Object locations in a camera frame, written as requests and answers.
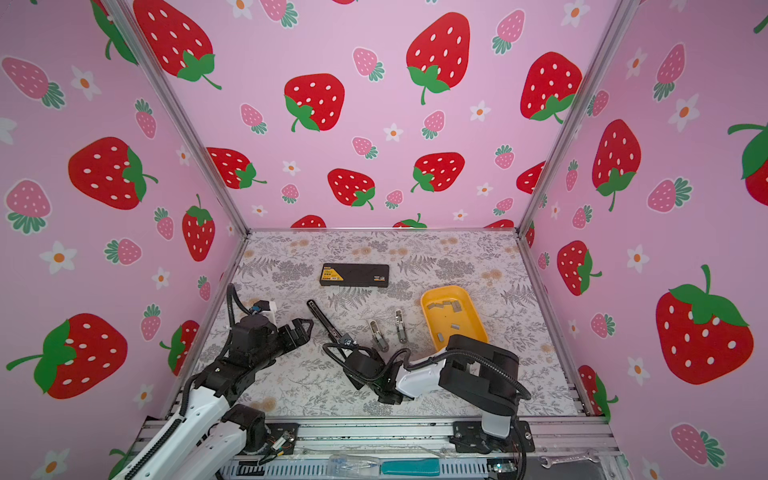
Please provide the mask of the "black stapler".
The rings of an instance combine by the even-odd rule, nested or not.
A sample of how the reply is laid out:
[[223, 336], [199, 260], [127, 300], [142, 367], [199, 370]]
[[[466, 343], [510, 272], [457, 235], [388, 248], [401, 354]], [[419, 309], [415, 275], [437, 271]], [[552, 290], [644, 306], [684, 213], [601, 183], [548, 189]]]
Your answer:
[[308, 309], [313, 314], [313, 316], [321, 323], [321, 325], [326, 329], [329, 339], [335, 339], [341, 337], [342, 334], [330, 321], [330, 319], [323, 313], [323, 311], [320, 309], [318, 304], [314, 300], [308, 300], [306, 302]]

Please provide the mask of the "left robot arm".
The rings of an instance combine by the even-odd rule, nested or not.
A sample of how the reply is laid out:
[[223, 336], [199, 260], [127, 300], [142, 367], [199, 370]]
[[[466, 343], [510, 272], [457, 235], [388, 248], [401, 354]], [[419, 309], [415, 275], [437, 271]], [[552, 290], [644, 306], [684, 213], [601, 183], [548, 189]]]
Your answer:
[[176, 412], [116, 479], [213, 479], [237, 454], [268, 444], [265, 413], [238, 400], [258, 372], [309, 343], [314, 321], [298, 318], [278, 327], [270, 302], [247, 307], [232, 284], [226, 308], [222, 351], [185, 382]]

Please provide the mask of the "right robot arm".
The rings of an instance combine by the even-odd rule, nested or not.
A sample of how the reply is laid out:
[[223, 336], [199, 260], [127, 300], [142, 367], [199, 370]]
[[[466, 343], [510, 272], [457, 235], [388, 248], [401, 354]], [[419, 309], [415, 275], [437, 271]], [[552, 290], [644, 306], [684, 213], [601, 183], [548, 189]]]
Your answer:
[[519, 403], [532, 398], [518, 380], [519, 357], [502, 348], [456, 334], [437, 353], [413, 362], [401, 348], [389, 360], [369, 347], [328, 342], [323, 352], [360, 389], [385, 405], [446, 391], [481, 411], [479, 422], [456, 422], [449, 442], [459, 453], [518, 453], [532, 450], [519, 425]]

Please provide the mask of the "black tool case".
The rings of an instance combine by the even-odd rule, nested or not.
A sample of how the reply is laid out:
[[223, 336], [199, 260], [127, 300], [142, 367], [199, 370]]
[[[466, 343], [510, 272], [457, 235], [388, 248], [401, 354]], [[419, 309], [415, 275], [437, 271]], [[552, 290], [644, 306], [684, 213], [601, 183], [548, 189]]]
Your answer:
[[321, 270], [321, 286], [387, 288], [390, 267], [386, 264], [325, 263]]

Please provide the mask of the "yellow plastic tray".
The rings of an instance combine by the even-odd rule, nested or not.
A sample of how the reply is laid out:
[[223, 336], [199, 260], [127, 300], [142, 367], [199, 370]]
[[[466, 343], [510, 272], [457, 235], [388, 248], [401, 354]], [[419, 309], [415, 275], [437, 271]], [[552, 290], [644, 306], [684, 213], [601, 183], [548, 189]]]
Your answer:
[[451, 285], [426, 291], [421, 308], [436, 350], [447, 346], [449, 338], [460, 334], [488, 343], [489, 338], [468, 292]]

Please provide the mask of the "staple strips in tray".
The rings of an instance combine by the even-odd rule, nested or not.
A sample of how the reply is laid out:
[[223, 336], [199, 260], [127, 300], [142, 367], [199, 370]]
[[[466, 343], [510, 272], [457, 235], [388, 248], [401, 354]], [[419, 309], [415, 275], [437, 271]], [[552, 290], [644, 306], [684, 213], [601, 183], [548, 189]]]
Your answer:
[[469, 332], [464, 311], [458, 301], [429, 303], [426, 322], [438, 347], [443, 347], [452, 335]]

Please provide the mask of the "silver wrench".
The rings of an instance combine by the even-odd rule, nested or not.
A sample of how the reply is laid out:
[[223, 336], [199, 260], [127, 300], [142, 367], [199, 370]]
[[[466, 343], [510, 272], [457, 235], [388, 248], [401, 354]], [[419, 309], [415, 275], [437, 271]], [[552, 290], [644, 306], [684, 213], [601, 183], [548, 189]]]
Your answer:
[[565, 465], [578, 462], [590, 462], [592, 464], [598, 464], [600, 459], [594, 452], [587, 451], [567, 456], [542, 456], [539, 458], [539, 461], [542, 468], [549, 470], [556, 465]]

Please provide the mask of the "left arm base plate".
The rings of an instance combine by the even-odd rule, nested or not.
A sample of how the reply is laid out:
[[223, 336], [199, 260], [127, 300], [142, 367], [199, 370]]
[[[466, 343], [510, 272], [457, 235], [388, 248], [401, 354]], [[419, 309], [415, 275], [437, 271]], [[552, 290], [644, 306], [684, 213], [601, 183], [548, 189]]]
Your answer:
[[264, 444], [257, 451], [258, 455], [265, 456], [268, 453], [292, 455], [298, 438], [298, 423], [267, 423]]

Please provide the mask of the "teal handled tool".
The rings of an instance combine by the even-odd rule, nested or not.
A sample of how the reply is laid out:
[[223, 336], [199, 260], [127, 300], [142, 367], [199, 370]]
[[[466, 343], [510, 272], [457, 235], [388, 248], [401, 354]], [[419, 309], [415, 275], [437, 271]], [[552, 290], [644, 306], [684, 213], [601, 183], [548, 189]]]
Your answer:
[[437, 458], [386, 460], [380, 465], [381, 475], [408, 477], [437, 477], [441, 473]]

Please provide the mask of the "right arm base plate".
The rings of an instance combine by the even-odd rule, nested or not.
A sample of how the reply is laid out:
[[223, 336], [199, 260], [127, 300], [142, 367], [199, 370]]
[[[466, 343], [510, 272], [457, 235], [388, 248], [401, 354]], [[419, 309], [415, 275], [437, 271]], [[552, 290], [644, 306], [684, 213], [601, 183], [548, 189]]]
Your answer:
[[519, 419], [511, 423], [505, 438], [492, 436], [483, 431], [480, 421], [456, 421], [452, 424], [449, 442], [458, 453], [532, 453], [535, 451], [533, 434], [528, 422]]

